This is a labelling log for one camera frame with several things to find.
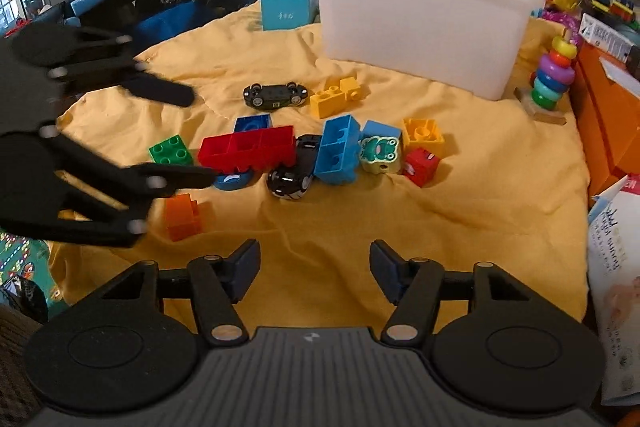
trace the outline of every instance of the green ring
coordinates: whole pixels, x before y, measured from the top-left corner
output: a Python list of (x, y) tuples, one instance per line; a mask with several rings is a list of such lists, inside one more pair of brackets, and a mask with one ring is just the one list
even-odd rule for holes
[(549, 100), (546, 96), (540, 94), (537, 89), (531, 91), (531, 98), (543, 109), (553, 111), (556, 108), (556, 102), (554, 100)]

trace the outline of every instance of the orange box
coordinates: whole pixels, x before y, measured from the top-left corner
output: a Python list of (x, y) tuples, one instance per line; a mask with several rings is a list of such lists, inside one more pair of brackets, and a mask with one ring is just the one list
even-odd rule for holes
[(191, 235), (202, 233), (198, 202), (191, 201), (188, 194), (166, 198), (164, 203), (164, 225), (172, 241), (181, 241)]
[(589, 196), (600, 194), (626, 174), (640, 172), (640, 100), (607, 78), (600, 57), (624, 68), (585, 43), (569, 92), (591, 175)]

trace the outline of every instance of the storage container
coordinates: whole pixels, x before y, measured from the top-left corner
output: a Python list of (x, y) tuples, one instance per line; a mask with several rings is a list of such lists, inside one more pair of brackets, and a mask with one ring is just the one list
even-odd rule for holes
[(320, 0), (330, 58), (439, 80), (498, 100), (544, 0)]

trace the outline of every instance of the yellow cloth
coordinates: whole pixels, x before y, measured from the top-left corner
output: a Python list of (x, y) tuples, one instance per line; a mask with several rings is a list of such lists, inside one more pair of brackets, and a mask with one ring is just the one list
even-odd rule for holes
[[(558, 32), (551, 23), (531, 22), (513, 82), (527, 82), (543, 45)], [(473, 43), (456, 45), (464, 54)], [(427, 188), (401, 175), (359, 171), (351, 185), (316, 180), (300, 201), (272, 196), (264, 176), (234, 192), (190, 190), (205, 203), (204, 231), (179, 243), (166, 235), (158, 200), (150, 232), (134, 248), (53, 246), (50, 269), (66, 301), (78, 301), (131, 263), (154, 259), (161, 269), (184, 267), (202, 255), (228, 255), (255, 237), (262, 268), (237, 306), (250, 330), (369, 325), (380, 331), (393, 308), (370, 275), (368, 258), (370, 242), (385, 239), (405, 258), (429, 257), (450, 270), (493, 261), (582, 317), (588, 171), (568, 105), (565, 126), (539, 123), (513, 96), (488, 102), (423, 78), (329, 60), (322, 54), (321, 25), (263, 32), (259, 6), (158, 44), (142, 58), (152, 71), (193, 86), (194, 105), (161, 105), (115, 87), (85, 95), (59, 123), (70, 137), (119, 165), (149, 161), (148, 147), (175, 134), (195, 157), (205, 137), (230, 133), (237, 117), (255, 114), (242, 99), (244, 87), (254, 82), (293, 81), (318, 90), (329, 78), (346, 76), (357, 76), (367, 91), (350, 106), (361, 125), (434, 118), (448, 156)], [(322, 131), (308, 104), (283, 108), (272, 118), (274, 125), (293, 124), (296, 135)], [(464, 308), (443, 306), (439, 323)], [(168, 303), (166, 311), (193, 328), (188, 302)]]

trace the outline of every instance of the red cube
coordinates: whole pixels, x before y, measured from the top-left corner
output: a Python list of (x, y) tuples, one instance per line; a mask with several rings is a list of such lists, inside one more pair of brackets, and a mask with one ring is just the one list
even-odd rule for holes
[(404, 158), (402, 174), (418, 187), (424, 187), (436, 174), (440, 158), (424, 149), (411, 151)]

